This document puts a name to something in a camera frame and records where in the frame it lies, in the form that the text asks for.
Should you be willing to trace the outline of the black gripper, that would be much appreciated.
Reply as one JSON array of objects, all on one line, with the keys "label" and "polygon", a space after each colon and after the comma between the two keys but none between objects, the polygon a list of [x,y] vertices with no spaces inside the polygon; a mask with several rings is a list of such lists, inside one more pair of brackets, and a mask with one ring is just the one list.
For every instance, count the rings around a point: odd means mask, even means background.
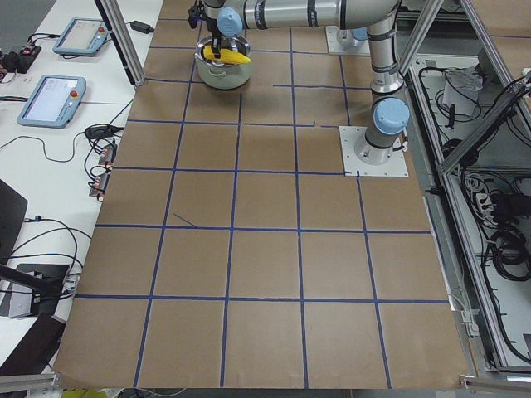
[{"label": "black gripper", "polygon": [[217,26],[217,18],[222,5],[214,3],[204,4],[207,29],[212,35],[212,54],[215,60],[221,59],[222,34]]}]

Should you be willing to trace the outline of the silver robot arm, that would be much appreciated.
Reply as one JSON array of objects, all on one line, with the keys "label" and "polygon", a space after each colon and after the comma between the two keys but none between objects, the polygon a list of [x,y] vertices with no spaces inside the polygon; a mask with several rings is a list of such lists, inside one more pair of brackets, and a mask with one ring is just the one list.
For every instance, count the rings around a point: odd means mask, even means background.
[{"label": "silver robot arm", "polygon": [[365,28],[371,56],[373,97],[386,98],[403,87],[395,54],[394,18],[398,1],[196,1],[188,23],[207,24],[211,41],[202,54],[209,61],[229,66],[250,62],[232,50],[230,40],[241,31],[272,28],[336,26],[341,30]]},{"label": "silver robot arm", "polygon": [[336,37],[342,46],[361,46],[368,40],[368,30],[366,27],[339,30]]}]

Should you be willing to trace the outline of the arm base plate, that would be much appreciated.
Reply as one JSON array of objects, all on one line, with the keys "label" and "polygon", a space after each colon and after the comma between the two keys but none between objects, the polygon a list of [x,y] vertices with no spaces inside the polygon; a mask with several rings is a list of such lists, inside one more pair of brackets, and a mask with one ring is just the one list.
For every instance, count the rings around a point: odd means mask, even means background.
[{"label": "arm base plate", "polygon": [[409,177],[400,138],[390,148],[368,144],[364,126],[340,126],[343,173],[349,177]]},{"label": "arm base plate", "polygon": [[328,52],[334,55],[369,56],[366,27],[340,30],[336,26],[325,28]]}]

